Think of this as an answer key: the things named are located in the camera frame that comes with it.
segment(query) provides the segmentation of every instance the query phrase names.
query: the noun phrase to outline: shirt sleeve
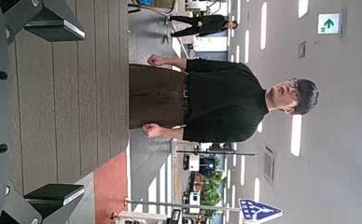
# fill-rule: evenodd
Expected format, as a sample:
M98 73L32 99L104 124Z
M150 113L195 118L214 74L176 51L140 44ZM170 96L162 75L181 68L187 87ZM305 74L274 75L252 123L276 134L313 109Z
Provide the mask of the shirt sleeve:
M199 143L243 142L251 137L254 131L241 133L230 126L192 124L184 127L183 140Z
M206 59L192 59L187 60L187 68L186 72L196 72L196 73L204 73L204 72L215 72L218 70L234 70L241 69L247 70L251 72L251 70L243 63L231 63L225 61L213 61Z

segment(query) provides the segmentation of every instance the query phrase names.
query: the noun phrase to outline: person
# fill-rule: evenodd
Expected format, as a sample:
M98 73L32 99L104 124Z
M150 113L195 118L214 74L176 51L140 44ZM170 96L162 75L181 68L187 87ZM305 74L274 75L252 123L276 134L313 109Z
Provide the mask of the person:
M205 36L215 33L221 33L227 29L232 30L236 29L238 26L237 21L227 21L222 15L209 15L201 17L184 17L184 16L171 16L170 21L181 21L183 23L188 23L191 27L175 32L171 36L179 37L186 35L196 35Z
M319 95L308 79L292 78L265 90L243 63L155 54L147 62L151 66L130 64L129 71L130 129L142 128L148 137L242 142L270 111L305 115ZM188 74L159 67L165 64Z

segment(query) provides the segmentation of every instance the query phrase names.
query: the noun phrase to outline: man's hand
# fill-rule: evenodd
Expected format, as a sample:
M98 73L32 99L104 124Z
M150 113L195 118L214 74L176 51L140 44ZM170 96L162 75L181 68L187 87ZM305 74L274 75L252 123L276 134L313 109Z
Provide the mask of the man's hand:
M169 64L178 67L183 71L185 71L187 68L187 59L166 58L156 54L152 54L151 57L148 58L147 62L152 66L162 66L164 64Z
M149 137L167 137L182 140L184 136L184 129L168 129L163 128L156 123L149 123L143 125L143 132Z
M163 128L155 123L144 124L143 125L143 132L148 136L151 137L159 137L162 135Z
M152 54L151 57L148 58L147 62L152 66L162 66L166 64L166 58L156 54Z

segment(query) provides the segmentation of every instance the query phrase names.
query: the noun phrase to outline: ceiling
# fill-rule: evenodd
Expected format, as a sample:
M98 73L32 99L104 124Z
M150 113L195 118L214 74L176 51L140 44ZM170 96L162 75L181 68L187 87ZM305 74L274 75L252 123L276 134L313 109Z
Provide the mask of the ceiling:
M228 160L236 199L254 198L254 179L260 179L260 201L283 209L270 223L362 223L362 0L309 0L308 13L299 19L299 0L268 0L267 42L260 49L263 0L240 0L241 24L230 40L230 55L240 46L244 63L245 31L250 32L249 62L264 88L292 77L308 78L320 90L317 107L302 117L300 155L290 152L292 117L272 112L263 132L238 145L258 151L245 159L245 184L240 163ZM238 0L231 16L237 18ZM319 35L319 13L347 8L344 36ZM306 41L306 57L298 58ZM264 147L275 153L273 186L263 177ZM231 189L227 190L227 203ZM239 215L230 213L229 223Z

